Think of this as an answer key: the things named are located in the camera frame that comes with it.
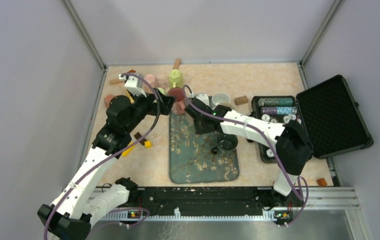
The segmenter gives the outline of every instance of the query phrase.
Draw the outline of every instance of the beige table surface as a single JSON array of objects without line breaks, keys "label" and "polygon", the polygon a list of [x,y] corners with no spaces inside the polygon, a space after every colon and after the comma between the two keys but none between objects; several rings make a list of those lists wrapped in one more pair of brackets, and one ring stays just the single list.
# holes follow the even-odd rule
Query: beige table surface
[{"label": "beige table surface", "polygon": [[[106,107],[103,98],[108,94],[124,95],[123,84],[109,85],[109,81],[117,79],[118,75],[131,69],[143,75],[153,74],[166,82],[171,65],[138,65],[138,66],[111,66],[108,69],[100,101],[91,143],[97,132],[106,122]],[[226,92],[234,100],[235,97],[246,95],[249,103],[237,106],[237,111],[248,115],[251,112],[250,101],[253,96],[295,96],[303,91],[302,81],[296,63],[252,63],[252,64],[184,64],[179,67],[184,75],[184,81],[195,93],[213,95],[216,92]],[[153,122],[153,116],[147,116],[132,132],[144,134]],[[115,180],[125,177],[131,178],[141,187],[238,187],[238,186],[272,186],[279,171],[278,165],[264,163],[260,159],[256,143],[248,143],[239,137],[237,154],[240,166],[240,176],[233,181],[176,184],[169,179],[169,151],[168,151],[168,117],[161,116],[154,130],[147,137],[153,144],[151,148],[137,144],[126,156],[120,157],[115,164],[104,174],[99,182],[114,183]],[[325,178],[332,184],[328,165],[324,159],[311,159],[306,163],[302,172],[308,184],[316,186],[316,180]]]}]

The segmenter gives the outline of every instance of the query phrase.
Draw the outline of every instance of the white wall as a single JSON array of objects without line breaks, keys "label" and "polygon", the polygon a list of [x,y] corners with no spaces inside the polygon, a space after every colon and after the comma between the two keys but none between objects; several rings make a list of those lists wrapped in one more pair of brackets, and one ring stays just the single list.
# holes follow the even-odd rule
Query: white wall
[{"label": "white wall", "polygon": [[73,0],[107,65],[298,61],[332,0]]},{"label": "white wall", "polygon": [[307,64],[312,84],[342,74],[374,138],[366,150],[335,157],[354,186],[374,239],[380,239],[380,0],[345,1]]},{"label": "white wall", "polygon": [[100,77],[59,0],[0,1],[0,240],[42,239],[38,208],[77,169]]}]

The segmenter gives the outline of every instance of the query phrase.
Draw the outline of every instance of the black case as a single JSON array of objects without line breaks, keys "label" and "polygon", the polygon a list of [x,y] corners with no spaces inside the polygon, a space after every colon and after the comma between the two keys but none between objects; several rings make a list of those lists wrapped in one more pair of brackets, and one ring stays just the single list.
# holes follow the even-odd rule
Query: black case
[{"label": "black case", "polygon": [[[260,98],[293,98],[292,96],[255,96],[252,108],[256,118],[261,112]],[[297,115],[313,143],[313,156],[318,159],[365,149],[374,143],[372,136],[358,110],[346,80],[336,75],[316,86],[305,90],[294,101]],[[259,144],[261,159],[265,163],[276,163],[268,157],[268,147]]]}]

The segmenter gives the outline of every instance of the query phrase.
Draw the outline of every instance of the green tray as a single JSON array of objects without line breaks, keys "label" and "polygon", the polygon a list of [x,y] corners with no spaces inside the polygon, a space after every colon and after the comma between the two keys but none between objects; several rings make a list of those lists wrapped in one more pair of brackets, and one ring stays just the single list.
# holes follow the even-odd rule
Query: green tray
[{"label": "green tray", "polygon": [[182,115],[169,115],[169,178],[176,184],[226,182],[238,178],[237,151],[213,155],[219,133],[197,135]]}]

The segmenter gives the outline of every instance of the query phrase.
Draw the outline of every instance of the patterned cylinder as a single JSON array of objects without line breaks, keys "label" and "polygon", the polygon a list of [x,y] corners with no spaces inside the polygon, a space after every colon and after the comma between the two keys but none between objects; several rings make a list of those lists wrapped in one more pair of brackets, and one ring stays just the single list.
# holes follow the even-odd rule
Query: patterned cylinder
[{"label": "patterned cylinder", "polygon": [[289,97],[283,98],[261,98],[257,101],[259,106],[292,106],[293,99]]},{"label": "patterned cylinder", "polygon": [[297,114],[297,108],[294,106],[268,106],[261,107],[261,112],[268,115],[288,115]]}]

